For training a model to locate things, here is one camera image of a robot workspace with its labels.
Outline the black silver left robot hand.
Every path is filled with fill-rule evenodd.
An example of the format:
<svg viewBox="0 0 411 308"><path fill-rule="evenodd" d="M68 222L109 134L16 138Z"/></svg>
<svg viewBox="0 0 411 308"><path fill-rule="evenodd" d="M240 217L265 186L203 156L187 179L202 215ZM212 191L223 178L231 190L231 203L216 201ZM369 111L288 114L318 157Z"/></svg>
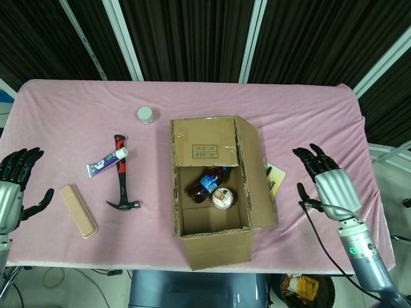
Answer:
<svg viewBox="0 0 411 308"><path fill-rule="evenodd" d="M22 204L31 171L43 154L39 147L23 148L0 161L0 235L14 231L20 222L42 212L51 203L53 188L46 191L38 205L26 209Z"/></svg>

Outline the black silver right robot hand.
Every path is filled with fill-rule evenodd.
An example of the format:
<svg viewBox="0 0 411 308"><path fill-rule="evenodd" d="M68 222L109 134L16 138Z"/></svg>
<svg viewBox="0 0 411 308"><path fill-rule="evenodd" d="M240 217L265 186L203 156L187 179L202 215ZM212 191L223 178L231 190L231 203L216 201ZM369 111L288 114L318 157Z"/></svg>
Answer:
<svg viewBox="0 0 411 308"><path fill-rule="evenodd" d="M317 209L334 221L357 218L357 212L362 204L347 171L339 167L316 144L310 144L310 148L295 148L292 152L303 163L315 185L319 199L309 197L303 184L299 182L299 205L303 209Z"/></svg>

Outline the brown cardboard shipping box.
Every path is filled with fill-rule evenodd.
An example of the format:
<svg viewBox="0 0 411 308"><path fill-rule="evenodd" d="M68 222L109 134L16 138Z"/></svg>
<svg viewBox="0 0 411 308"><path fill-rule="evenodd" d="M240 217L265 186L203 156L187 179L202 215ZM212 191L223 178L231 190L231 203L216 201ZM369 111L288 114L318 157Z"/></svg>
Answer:
<svg viewBox="0 0 411 308"><path fill-rule="evenodd" d="M255 228L278 224L270 199L258 129L239 116L174 119L170 123L174 234L193 270L248 262ZM188 190L212 167L230 167L218 188L234 203L217 209L212 195L195 203Z"/></svg>

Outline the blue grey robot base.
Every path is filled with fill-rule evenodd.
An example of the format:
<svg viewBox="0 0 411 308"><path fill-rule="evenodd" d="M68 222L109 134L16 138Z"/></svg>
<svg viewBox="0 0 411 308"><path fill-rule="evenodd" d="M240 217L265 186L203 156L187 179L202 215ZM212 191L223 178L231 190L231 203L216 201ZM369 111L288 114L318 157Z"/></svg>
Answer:
<svg viewBox="0 0 411 308"><path fill-rule="evenodd" d="M266 276L134 270L128 308L267 308Z"/></svg>

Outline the yellow razor blister pack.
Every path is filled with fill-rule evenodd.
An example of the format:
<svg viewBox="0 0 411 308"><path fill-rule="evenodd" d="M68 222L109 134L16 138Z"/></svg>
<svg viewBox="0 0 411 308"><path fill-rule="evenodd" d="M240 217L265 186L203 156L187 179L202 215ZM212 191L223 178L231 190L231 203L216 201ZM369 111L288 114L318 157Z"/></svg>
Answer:
<svg viewBox="0 0 411 308"><path fill-rule="evenodd" d="M274 201L275 195L286 176L286 172L266 160L264 160L264 166L269 184L270 199Z"/></svg>

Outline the beige oblong plastic case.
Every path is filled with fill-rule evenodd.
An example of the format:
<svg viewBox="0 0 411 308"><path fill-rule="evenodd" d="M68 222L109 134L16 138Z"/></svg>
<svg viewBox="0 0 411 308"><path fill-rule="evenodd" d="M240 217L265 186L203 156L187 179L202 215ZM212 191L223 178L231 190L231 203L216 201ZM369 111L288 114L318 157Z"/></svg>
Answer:
<svg viewBox="0 0 411 308"><path fill-rule="evenodd" d="M81 237L83 239L92 237L98 231L97 224L94 222L76 186L73 184L65 185L59 190L59 193Z"/></svg>

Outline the pink tablecloth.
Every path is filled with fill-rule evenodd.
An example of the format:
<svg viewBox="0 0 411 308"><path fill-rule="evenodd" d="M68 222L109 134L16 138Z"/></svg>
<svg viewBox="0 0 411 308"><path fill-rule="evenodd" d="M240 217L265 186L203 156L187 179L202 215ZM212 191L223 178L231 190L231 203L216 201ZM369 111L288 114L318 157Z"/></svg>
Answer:
<svg viewBox="0 0 411 308"><path fill-rule="evenodd" d="M153 110L152 124L136 116ZM351 270L337 224L313 210L305 215L297 183L316 191L294 148L314 143L346 169L386 267L395 265L380 191L365 136L365 119L346 85L257 85L91 80L31 80L19 90L0 138L0 160L39 147L24 193L31 207L49 188L73 184L98 224L83 239L62 198L10 235L9 266L132 268L187 271L189 263L171 218L170 121L239 115L259 130L265 158L286 172L275 197L279 224L254 231L252 260L225 271L335 273ZM141 207L118 210L116 164L89 178L87 165L116 151L125 136L127 196Z"/></svg>

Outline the yellow snack wrapper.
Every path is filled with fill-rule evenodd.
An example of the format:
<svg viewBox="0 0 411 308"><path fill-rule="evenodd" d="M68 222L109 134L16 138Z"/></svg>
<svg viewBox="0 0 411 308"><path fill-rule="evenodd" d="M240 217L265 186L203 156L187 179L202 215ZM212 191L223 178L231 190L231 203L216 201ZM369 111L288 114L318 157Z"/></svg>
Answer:
<svg viewBox="0 0 411 308"><path fill-rule="evenodd" d="M285 275L281 289L313 301L319 290L319 281L304 275Z"/></svg>

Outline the purple white toothpaste tube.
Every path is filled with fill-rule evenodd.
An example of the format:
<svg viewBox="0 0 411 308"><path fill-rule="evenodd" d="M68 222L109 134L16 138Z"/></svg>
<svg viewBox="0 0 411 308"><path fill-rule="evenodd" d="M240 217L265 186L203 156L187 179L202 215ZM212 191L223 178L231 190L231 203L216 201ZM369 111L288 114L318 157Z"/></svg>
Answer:
<svg viewBox="0 0 411 308"><path fill-rule="evenodd" d="M116 150L115 152L108 154L106 157L102 158L96 163L88 164L87 172L88 172L89 178L96 176L98 173L101 173L102 171L106 170L113 164L120 162L127 156L128 156L128 150L125 147L123 147L123 148L120 148L119 150Z"/></svg>

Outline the red black claw hammer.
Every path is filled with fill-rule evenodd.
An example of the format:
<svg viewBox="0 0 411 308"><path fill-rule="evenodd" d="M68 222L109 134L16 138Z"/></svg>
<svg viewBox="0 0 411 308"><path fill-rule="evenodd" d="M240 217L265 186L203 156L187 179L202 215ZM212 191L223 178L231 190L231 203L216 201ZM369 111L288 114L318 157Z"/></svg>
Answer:
<svg viewBox="0 0 411 308"><path fill-rule="evenodd" d="M114 136L116 143L116 150L123 150L125 148L125 136L116 134ZM118 210L131 210L138 209L141 207L140 201L129 201L127 196L127 163L126 158L122 158L119 162L116 163L118 178L119 178L119 187L120 187L120 200L118 204L107 202L111 207Z"/></svg>

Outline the strawberry dessert cup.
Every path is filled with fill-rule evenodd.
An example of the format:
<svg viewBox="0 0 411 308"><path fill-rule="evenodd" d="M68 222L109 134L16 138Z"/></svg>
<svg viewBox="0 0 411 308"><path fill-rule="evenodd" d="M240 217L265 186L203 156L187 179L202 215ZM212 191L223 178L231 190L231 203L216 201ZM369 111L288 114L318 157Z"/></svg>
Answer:
<svg viewBox="0 0 411 308"><path fill-rule="evenodd" d="M229 189L221 187L214 191L211 200L217 209L226 210L234 203L234 195Z"/></svg>

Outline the cola bottle with blue label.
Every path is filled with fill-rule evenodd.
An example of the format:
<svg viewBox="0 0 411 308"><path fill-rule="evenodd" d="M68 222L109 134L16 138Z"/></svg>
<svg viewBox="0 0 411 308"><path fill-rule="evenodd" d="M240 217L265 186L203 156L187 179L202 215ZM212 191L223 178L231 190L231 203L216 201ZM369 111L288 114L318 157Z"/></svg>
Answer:
<svg viewBox="0 0 411 308"><path fill-rule="evenodd" d="M202 203L229 177L230 167L212 167L188 190L195 203Z"/></svg>

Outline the white metal frame rail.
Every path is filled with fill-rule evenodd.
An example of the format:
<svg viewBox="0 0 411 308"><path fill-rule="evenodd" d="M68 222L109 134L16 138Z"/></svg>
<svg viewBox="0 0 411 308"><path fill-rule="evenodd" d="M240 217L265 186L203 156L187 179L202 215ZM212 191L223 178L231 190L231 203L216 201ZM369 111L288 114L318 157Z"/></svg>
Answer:
<svg viewBox="0 0 411 308"><path fill-rule="evenodd" d="M368 147L371 158L373 160L378 159L380 156L389 154L396 149L396 147L372 143L368 143ZM402 149L399 153L393 156L390 156L387 160L384 161L384 163L395 163L397 165L411 169L411 146L407 149Z"/></svg>

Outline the white metal frame post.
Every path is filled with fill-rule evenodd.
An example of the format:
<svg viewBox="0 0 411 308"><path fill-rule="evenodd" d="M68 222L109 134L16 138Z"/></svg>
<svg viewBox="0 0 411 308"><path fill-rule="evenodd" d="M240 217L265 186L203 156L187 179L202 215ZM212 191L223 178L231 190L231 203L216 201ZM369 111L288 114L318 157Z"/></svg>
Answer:
<svg viewBox="0 0 411 308"><path fill-rule="evenodd" d="M354 87L356 97L361 98L410 48L411 25Z"/></svg>
<svg viewBox="0 0 411 308"><path fill-rule="evenodd" d="M268 0L254 0L238 83L248 83L254 52Z"/></svg>
<svg viewBox="0 0 411 308"><path fill-rule="evenodd" d="M101 0L133 81L144 81L137 54L119 0Z"/></svg>

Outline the thin white frame post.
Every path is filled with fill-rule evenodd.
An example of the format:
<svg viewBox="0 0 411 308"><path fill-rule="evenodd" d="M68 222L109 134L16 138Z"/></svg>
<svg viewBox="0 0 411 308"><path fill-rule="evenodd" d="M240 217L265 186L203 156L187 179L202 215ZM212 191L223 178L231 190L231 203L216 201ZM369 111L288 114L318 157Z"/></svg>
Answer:
<svg viewBox="0 0 411 308"><path fill-rule="evenodd" d="M91 58L91 61L93 62L97 72L99 73L100 78L103 81L107 81L107 75L105 74L103 67L101 66L98 58L96 57L85 33L83 32L82 27L80 26L78 19L76 18L76 16L74 15L69 3L67 2L67 0L58 0L58 2L60 3L62 9L64 10L67 18L69 19L71 25L73 26L76 34L78 35L79 39L81 40L85 50L87 51L89 57Z"/></svg>

